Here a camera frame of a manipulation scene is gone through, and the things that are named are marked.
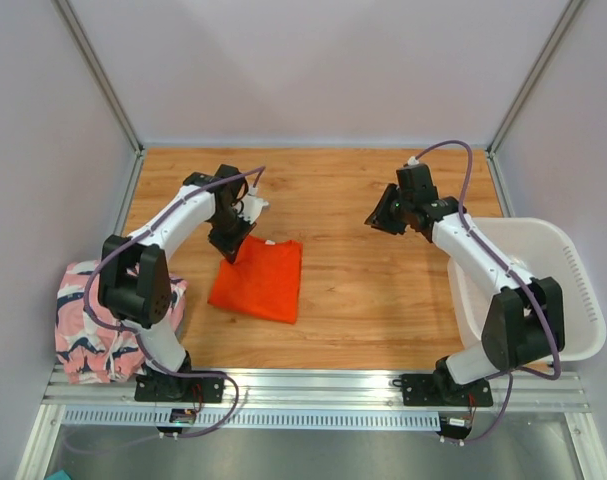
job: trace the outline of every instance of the wooden surface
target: wooden surface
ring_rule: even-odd
[[[213,174],[266,165],[260,196],[271,203],[253,234],[303,244],[295,325],[218,310],[207,297],[221,257],[199,228],[170,271],[186,278],[182,344],[203,367],[431,369],[462,348],[447,278],[447,256],[411,230],[392,236],[363,224],[412,150],[151,149],[126,232],[140,227],[193,171]],[[424,158],[441,196],[458,197],[465,154]],[[482,151],[475,152],[466,201],[476,216],[500,216]]]

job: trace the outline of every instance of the white basket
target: white basket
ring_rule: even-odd
[[[576,248],[565,232],[534,218],[474,218],[474,222],[515,263],[537,278],[553,277],[561,285],[565,318],[561,360],[585,360],[597,354],[605,343],[605,321]],[[461,341],[467,348],[481,339],[490,299],[453,260],[447,271]]]

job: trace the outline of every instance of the cable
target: cable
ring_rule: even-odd
[[[527,286],[527,284],[520,277],[520,275],[518,275],[516,272],[512,271],[510,266],[503,261],[503,259],[492,249],[492,247],[490,247],[470,227],[470,224],[468,223],[467,218],[465,218],[465,212],[463,211],[463,205],[465,203],[465,197],[467,195],[467,190],[470,185],[470,180],[472,178],[472,162],[474,159],[474,154],[472,153],[472,148],[467,143],[462,142],[460,140],[446,140],[444,142],[439,142],[439,143],[432,145],[431,147],[426,148],[421,153],[416,155],[415,158],[418,160],[425,154],[431,152],[432,150],[440,148],[444,145],[460,145],[463,148],[465,148],[465,150],[467,151],[467,169],[465,172],[465,179],[463,180],[463,186],[461,187],[461,194],[459,196],[459,208],[458,208],[459,219],[461,220],[461,223],[463,224],[463,228],[465,228],[466,232],[470,235],[470,237],[472,237],[476,241],[476,243],[478,243],[479,246],[483,250],[485,250],[485,252],[505,271],[506,274],[508,274],[512,278],[514,278],[514,281],[523,290],[523,293],[525,293],[525,296],[532,304],[532,308],[534,309],[534,312],[536,313],[536,316],[538,317],[539,322],[541,322],[541,327],[543,328],[543,332],[545,332],[545,338],[547,339],[547,342],[550,346],[550,351],[552,352],[552,359],[553,359],[553,368],[554,368],[554,373],[552,375],[538,372],[538,371],[533,370],[528,367],[520,367],[519,370],[523,370],[528,373],[532,373],[533,375],[537,375],[542,378],[547,378],[548,380],[556,380],[561,376],[561,361],[559,358],[559,350],[556,347],[556,341],[554,340],[554,334],[552,333],[552,330],[550,329],[550,326],[547,323],[547,319],[545,318],[545,314],[543,313],[543,309],[541,308],[541,305],[539,304],[538,300],[534,296],[534,293],[532,292],[532,290],[530,290],[530,287]]]
[[[107,455],[108,453],[114,453],[115,451],[122,450],[124,448],[129,448],[129,447],[133,447],[134,445],[139,445],[140,443],[145,443],[145,442],[149,442],[150,440],[159,439],[159,435],[155,434],[155,435],[149,435],[147,437],[137,438],[135,440],[132,440],[132,441],[129,441],[126,443],[122,443],[115,447],[102,448],[100,450],[86,450],[84,448],[78,448],[78,447],[75,447],[74,445],[71,445],[69,442],[69,438],[71,436],[72,436],[72,434],[64,437],[62,443],[63,443],[63,446],[67,450],[69,450],[72,453],[76,453],[77,455]]]
[[[192,405],[194,406],[194,418],[192,419],[193,424],[196,423],[196,417],[198,416],[199,413],[201,413],[201,410],[203,410],[203,390],[201,389],[200,384],[197,384],[196,386],[198,387],[198,389],[192,387],[192,395],[194,395],[194,398],[192,399]],[[199,399],[199,408],[196,408],[197,396]]]
[[[234,203],[232,204],[232,206],[236,205],[241,200],[243,200],[245,198],[245,195],[247,195],[249,191],[250,186],[247,184],[247,179],[243,179],[243,193],[234,199]]]
[[[205,372],[205,373],[179,373],[179,372],[173,372],[172,370],[164,367],[163,365],[161,365],[160,363],[158,363],[156,361],[156,359],[154,359],[152,357],[152,355],[150,354],[150,352],[147,350],[147,348],[145,347],[145,344],[143,343],[143,340],[141,339],[139,333],[131,327],[127,327],[125,325],[110,325],[109,323],[106,323],[104,321],[102,321],[98,315],[96,314],[96,312],[94,311],[94,309],[92,308],[92,306],[90,305],[90,290],[92,288],[92,285],[94,283],[94,281],[96,280],[96,277],[98,277],[98,275],[101,273],[101,270],[103,270],[103,268],[105,268],[105,266],[111,262],[117,255],[120,255],[122,252],[124,252],[125,250],[127,250],[128,248],[130,248],[132,245],[135,245],[136,243],[139,243],[141,240],[147,238],[149,235],[151,235],[152,233],[154,233],[154,231],[159,228],[161,226],[161,224],[170,216],[172,215],[172,213],[174,213],[174,211],[176,211],[177,208],[179,208],[181,205],[184,204],[184,202],[190,200],[191,198],[194,198],[196,195],[199,195],[200,193],[203,193],[205,191],[208,191],[211,188],[214,187],[218,187],[220,185],[225,185],[226,183],[230,183],[230,182],[234,182],[236,180],[239,179],[245,179],[246,177],[250,176],[250,175],[254,175],[254,174],[258,174],[255,181],[254,181],[254,187],[256,187],[256,185],[258,184],[258,180],[261,177],[261,174],[263,173],[263,171],[265,170],[265,166],[261,166],[261,167],[257,167],[254,168],[248,172],[244,172],[244,173],[240,173],[238,175],[233,175],[231,177],[227,177],[227,178],[223,178],[220,180],[216,180],[215,182],[212,182],[210,184],[207,184],[203,187],[197,188],[196,190],[193,190],[192,192],[188,193],[184,198],[177,200],[176,202],[174,202],[172,205],[170,205],[170,207],[158,218],[158,220],[156,220],[156,222],[154,222],[147,231],[141,233],[140,235],[137,235],[136,237],[130,239],[129,241],[127,241],[126,243],[124,243],[123,245],[119,246],[118,248],[116,248],[113,252],[111,252],[109,255],[107,255],[104,259],[101,260],[101,262],[98,264],[98,266],[94,269],[94,271],[90,274],[87,283],[85,285],[85,292],[83,294],[83,310],[85,311],[85,313],[87,313],[87,315],[90,317],[90,319],[96,323],[97,325],[106,328],[108,330],[113,330],[113,331],[117,331],[117,332],[130,332],[134,335],[134,337],[136,338],[136,341],[139,345],[139,348],[141,349],[141,352],[143,352],[143,355],[145,356],[145,358],[150,361],[152,363],[152,365],[154,365],[154,367],[156,367],[158,370],[160,370],[161,372],[167,374],[167,375],[171,375],[174,377],[179,377],[179,378],[218,378],[221,380],[227,380],[228,382],[230,382],[233,386],[234,386],[234,399],[232,400],[232,406],[230,407],[230,409],[228,410],[228,412],[223,416],[223,418],[221,420],[219,420],[218,422],[216,422],[215,424],[204,428],[203,430],[199,430],[197,432],[193,432],[193,433],[183,433],[180,435],[177,435],[179,438],[195,438],[195,437],[201,437],[203,435],[207,435],[208,433],[211,433],[215,430],[218,430],[219,428],[221,428],[225,422],[227,422],[227,420],[232,416],[232,414],[234,413],[234,411],[236,410],[236,407],[239,403],[239,398],[240,398],[240,390],[239,390],[239,386],[236,383],[236,381],[230,377],[229,375],[227,375],[224,372]],[[129,446],[129,445],[134,445],[137,443],[141,443],[142,441],[145,440],[137,440],[136,442],[130,442],[129,444],[126,444],[125,446]],[[75,449],[74,447],[70,448],[71,451],[76,452],[76,453],[95,453],[95,452],[89,452],[89,451],[82,451],[80,449]]]
[[[423,157],[427,153],[430,153],[432,150],[443,147],[445,145],[459,145],[459,146],[463,147],[465,149],[465,151],[467,152],[467,168],[465,170],[465,179],[463,180],[463,186],[461,187],[461,194],[459,195],[459,207],[458,207],[458,215],[459,215],[459,219],[461,220],[461,224],[463,225],[463,228],[466,230],[467,234],[470,235],[470,237],[473,238],[476,241],[476,243],[490,256],[490,258],[492,258],[505,271],[505,273],[507,275],[514,278],[514,281],[523,290],[523,293],[525,293],[525,296],[530,301],[530,304],[532,305],[532,308],[534,309],[534,312],[536,313],[536,316],[538,317],[539,322],[541,323],[541,327],[543,328],[543,332],[545,333],[545,338],[547,339],[547,342],[550,346],[550,351],[552,352],[552,363],[553,363],[554,373],[552,373],[551,375],[539,372],[539,371],[534,370],[529,367],[519,367],[519,370],[531,373],[532,375],[535,375],[535,376],[541,377],[541,378],[545,378],[548,380],[557,380],[561,376],[561,360],[559,358],[559,350],[556,346],[556,341],[554,340],[554,334],[552,333],[552,330],[550,329],[547,319],[545,318],[545,314],[543,313],[543,308],[541,307],[538,300],[534,296],[534,293],[532,292],[532,290],[530,290],[530,287],[528,287],[528,285],[525,283],[525,280],[523,280],[520,277],[520,275],[518,275],[516,272],[512,271],[510,266],[503,261],[503,259],[492,249],[492,247],[490,247],[470,227],[470,224],[467,221],[467,218],[465,218],[465,212],[463,211],[463,205],[465,203],[465,197],[467,195],[467,190],[470,185],[470,180],[472,178],[472,162],[474,161],[474,153],[472,152],[472,148],[470,147],[469,144],[467,144],[466,142],[463,142],[461,140],[445,140],[443,142],[436,143],[436,144],[432,145],[431,147],[426,148],[421,153],[416,155],[414,158],[419,160],[421,157]],[[494,419],[494,422],[492,423],[492,425],[490,425],[490,427],[485,432],[483,432],[478,437],[475,437],[471,440],[467,440],[466,443],[476,442],[478,440],[481,440],[481,439],[487,437],[491,432],[494,431],[494,429],[498,426],[498,424],[503,419],[503,416],[505,415],[505,411],[507,409],[507,404],[510,400],[510,396],[512,395],[512,386],[514,384],[514,377],[512,376],[512,372],[499,372],[497,374],[490,375],[487,378],[489,380],[491,378],[496,378],[498,376],[505,375],[505,374],[507,374],[509,376],[509,381],[508,381],[508,385],[507,385],[507,390],[505,392],[505,400],[503,401],[503,405],[501,406],[501,410],[499,411],[498,416]]]
[[[470,427],[474,424],[474,417],[476,416],[476,400],[474,399],[474,395],[468,393],[468,399],[470,401],[470,413],[468,415],[468,419],[470,420]]]

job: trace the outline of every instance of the gray wall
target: gray wall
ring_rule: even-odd
[[[566,2],[72,3],[146,142],[393,145],[487,143]]]
[[[97,255],[131,158],[50,1],[0,0],[0,479],[52,369],[64,267]]]
[[[499,161],[516,213],[573,239],[607,323],[607,0],[586,2]],[[579,370],[607,449],[607,340]]]

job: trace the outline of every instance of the robotic arm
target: robotic arm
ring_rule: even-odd
[[[468,233],[470,230],[510,266],[510,272],[529,282],[528,287],[541,305],[561,351],[565,335],[560,285],[551,277],[539,280],[527,269],[515,265],[478,230],[464,209],[459,211],[459,202],[454,197],[439,198],[427,165],[408,164],[397,170],[396,175],[398,185],[387,186],[365,223],[394,235],[404,234],[409,225],[450,255],[492,299],[481,341],[436,364],[433,383],[444,403],[458,403],[459,398],[467,401],[465,393],[480,384],[486,385],[486,377],[551,353],[540,321],[522,288]]]
[[[234,263],[241,244],[268,203],[256,195],[257,188],[249,186],[245,178],[207,190],[203,187],[238,175],[239,170],[228,165],[221,165],[214,176],[193,173],[174,199],[146,225],[127,237],[112,235],[103,244],[105,258],[131,238],[152,231],[105,266],[99,277],[98,300],[115,318],[133,328],[151,357],[172,372],[189,373],[192,366],[167,317],[172,295],[167,262],[194,229],[207,222],[212,225],[210,243]],[[146,375],[145,383],[152,387],[146,392],[154,391],[154,401],[179,401],[191,395],[194,382],[166,375],[149,360]],[[135,399],[149,397],[137,388]]]

